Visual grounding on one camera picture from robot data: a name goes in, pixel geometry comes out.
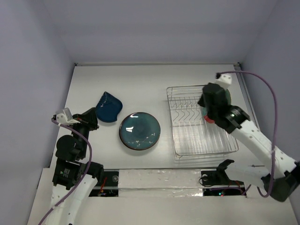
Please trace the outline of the dark blue teardrop plate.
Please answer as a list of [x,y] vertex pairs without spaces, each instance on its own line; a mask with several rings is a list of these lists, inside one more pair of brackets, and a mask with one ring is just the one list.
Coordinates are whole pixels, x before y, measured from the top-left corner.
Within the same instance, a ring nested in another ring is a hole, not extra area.
[[96,117],[102,122],[116,122],[122,108],[122,102],[105,91],[96,105]]

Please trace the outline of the red and teal glazed plate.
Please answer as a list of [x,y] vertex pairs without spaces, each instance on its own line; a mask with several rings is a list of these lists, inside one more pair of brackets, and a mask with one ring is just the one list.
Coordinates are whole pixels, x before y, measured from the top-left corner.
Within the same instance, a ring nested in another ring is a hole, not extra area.
[[208,113],[207,113],[206,108],[205,108],[205,107],[202,107],[201,110],[202,110],[202,116],[203,116],[204,120],[205,120],[207,123],[214,124],[215,121],[212,120],[212,119],[210,119],[210,118],[208,117]]

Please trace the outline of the dark teal floral plate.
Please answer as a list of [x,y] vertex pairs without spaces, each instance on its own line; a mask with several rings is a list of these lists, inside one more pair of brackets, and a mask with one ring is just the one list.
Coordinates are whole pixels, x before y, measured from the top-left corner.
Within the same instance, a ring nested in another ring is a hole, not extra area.
[[146,112],[135,112],[128,115],[120,124],[121,142],[132,150],[147,150],[153,147],[160,138],[161,127],[158,120]]

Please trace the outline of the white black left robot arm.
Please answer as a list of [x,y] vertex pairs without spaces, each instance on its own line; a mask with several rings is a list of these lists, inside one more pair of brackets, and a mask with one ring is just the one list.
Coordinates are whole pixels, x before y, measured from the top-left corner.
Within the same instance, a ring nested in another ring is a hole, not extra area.
[[75,225],[92,189],[104,179],[104,167],[92,161],[88,141],[89,133],[99,128],[96,109],[72,114],[64,108],[56,112],[52,122],[71,134],[60,137],[56,143],[50,208],[39,224]]

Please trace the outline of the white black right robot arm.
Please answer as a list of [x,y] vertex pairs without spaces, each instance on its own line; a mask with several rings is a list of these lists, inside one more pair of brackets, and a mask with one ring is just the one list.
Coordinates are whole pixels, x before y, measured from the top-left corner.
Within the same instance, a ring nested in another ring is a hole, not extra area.
[[300,184],[300,164],[274,145],[240,107],[229,104],[226,91],[216,83],[202,89],[198,104],[209,119],[245,145],[263,164],[261,168],[239,166],[227,159],[216,168],[216,179],[226,184],[239,180],[264,189],[268,196],[284,202]]

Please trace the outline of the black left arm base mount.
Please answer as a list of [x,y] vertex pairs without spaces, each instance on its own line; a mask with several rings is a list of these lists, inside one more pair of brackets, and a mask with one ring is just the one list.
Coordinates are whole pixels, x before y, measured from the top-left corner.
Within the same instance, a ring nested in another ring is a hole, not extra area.
[[119,170],[105,170],[102,181],[91,190],[89,197],[117,197],[119,195]]

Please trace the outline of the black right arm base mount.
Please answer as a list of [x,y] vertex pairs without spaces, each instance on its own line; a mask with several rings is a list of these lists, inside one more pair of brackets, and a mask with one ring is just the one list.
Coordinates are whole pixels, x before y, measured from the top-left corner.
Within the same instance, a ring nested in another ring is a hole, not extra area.
[[224,172],[219,172],[216,170],[201,171],[201,177],[199,178],[199,183],[210,188],[213,186],[229,186],[231,184],[230,179]]

